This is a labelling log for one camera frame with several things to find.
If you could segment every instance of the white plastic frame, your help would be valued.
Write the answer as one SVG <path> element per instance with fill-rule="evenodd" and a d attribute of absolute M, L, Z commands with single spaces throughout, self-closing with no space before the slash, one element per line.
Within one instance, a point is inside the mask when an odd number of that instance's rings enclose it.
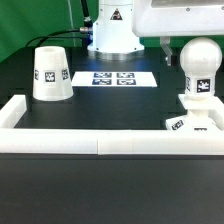
<path fill-rule="evenodd" d="M 0 128 L 0 153 L 224 155 L 224 131 L 211 135 L 147 130 L 13 129 L 26 108 L 25 96 L 20 95 L 0 111 L 0 123 L 11 124 Z M 224 128 L 223 114 L 224 106 L 211 116 Z"/>
<path fill-rule="evenodd" d="M 152 7 L 153 0 L 133 0 L 132 30 L 139 37 L 222 35 L 224 0 L 218 5 Z"/>

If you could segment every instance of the white sphere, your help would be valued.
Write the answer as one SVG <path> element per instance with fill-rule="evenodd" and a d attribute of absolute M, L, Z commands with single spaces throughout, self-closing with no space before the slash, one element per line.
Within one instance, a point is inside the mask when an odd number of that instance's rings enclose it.
<path fill-rule="evenodd" d="M 188 42 L 180 55 L 180 64 L 186 76 L 215 76 L 222 62 L 222 51 L 213 40 L 199 37 Z"/>

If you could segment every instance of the white ball on stand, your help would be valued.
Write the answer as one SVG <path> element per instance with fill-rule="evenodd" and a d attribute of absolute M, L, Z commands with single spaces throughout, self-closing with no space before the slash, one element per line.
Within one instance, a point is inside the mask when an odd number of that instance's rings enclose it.
<path fill-rule="evenodd" d="M 180 55 L 180 64 L 186 76 L 186 96 L 192 100 L 213 96 L 215 75 L 221 62 L 222 51 L 213 40 L 200 37 L 187 43 Z"/>

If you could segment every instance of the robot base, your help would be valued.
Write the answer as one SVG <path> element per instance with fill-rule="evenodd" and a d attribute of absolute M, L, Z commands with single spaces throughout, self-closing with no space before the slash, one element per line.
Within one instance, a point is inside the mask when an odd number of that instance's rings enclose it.
<path fill-rule="evenodd" d="M 142 50 L 136 50 L 128 53 L 107 53 L 88 49 L 88 55 L 89 57 L 103 60 L 124 61 L 142 57 L 144 55 L 144 48 Z"/>

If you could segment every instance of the white robot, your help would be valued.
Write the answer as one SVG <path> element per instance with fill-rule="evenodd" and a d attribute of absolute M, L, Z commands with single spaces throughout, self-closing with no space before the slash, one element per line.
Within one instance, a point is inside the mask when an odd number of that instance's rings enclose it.
<path fill-rule="evenodd" d="M 218 111 L 224 109 L 223 103 L 214 96 L 215 75 L 221 62 L 222 51 L 211 39 L 196 38 L 185 45 L 180 63 L 186 76 L 186 89 L 179 99 L 188 112 L 186 116 L 167 120 L 168 130 L 219 130 L 218 126 L 222 124 L 217 124 L 213 118 L 217 118 Z"/>
<path fill-rule="evenodd" d="M 133 0 L 99 0 L 99 16 L 93 24 L 89 56 L 106 60 L 126 60 L 142 55 L 131 28 Z"/>

